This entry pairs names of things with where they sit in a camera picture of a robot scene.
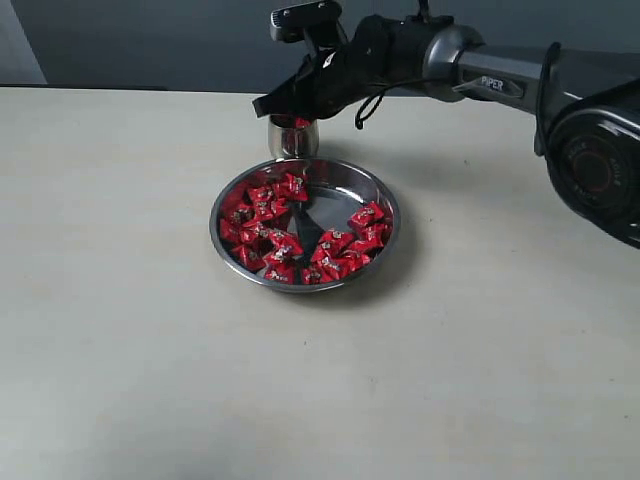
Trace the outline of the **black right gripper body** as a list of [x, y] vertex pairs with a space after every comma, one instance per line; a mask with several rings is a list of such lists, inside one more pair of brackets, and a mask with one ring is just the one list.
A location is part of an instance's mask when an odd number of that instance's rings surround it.
[[308, 103], [316, 105], [318, 119], [328, 119], [384, 90], [439, 81], [441, 77], [425, 66], [427, 50], [452, 25], [450, 16], [428, 21], [366, 17], [349, 42], [320, 55], [310, 72], [299, 74], [308, 82]]

